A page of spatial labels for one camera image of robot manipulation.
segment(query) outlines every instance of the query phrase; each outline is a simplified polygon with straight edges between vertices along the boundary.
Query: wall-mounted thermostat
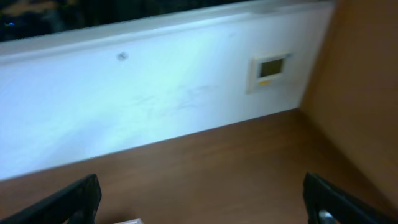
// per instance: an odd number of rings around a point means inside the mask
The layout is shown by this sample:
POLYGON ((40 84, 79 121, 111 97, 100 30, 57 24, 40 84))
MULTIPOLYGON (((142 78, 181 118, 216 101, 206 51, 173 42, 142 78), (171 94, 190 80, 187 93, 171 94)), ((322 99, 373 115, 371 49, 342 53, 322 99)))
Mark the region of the wall-mounted thermostat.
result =
POLYGON ((289 54, 279 54, 270 57, 258 57, 251 61, 248 77, 248 93, 270 84, 284 73, 289 54))

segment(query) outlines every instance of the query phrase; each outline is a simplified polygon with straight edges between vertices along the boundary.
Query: black object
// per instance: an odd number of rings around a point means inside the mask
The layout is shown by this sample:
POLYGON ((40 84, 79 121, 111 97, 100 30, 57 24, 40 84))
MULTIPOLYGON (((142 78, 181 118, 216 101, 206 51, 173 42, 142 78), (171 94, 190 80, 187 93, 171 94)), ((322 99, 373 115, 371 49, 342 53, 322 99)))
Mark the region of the black object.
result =
POLYGON ((309 224, 398 223, 316 174, 306 174, 303 196, 309 224))
POLYGON ((0 224, 92 224, 101 200, 98 178, 91 174, 0 224))

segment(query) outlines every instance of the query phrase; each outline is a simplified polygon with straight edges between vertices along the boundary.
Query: brown wooden wall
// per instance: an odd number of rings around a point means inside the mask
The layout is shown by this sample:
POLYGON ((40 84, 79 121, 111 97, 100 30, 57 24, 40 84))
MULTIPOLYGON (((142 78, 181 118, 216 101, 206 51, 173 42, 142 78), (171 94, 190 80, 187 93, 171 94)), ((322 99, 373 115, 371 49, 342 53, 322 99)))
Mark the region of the brown wooden wall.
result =
POLYGON ((398 1, 339 3, 302 110, 398 207, 398 1))

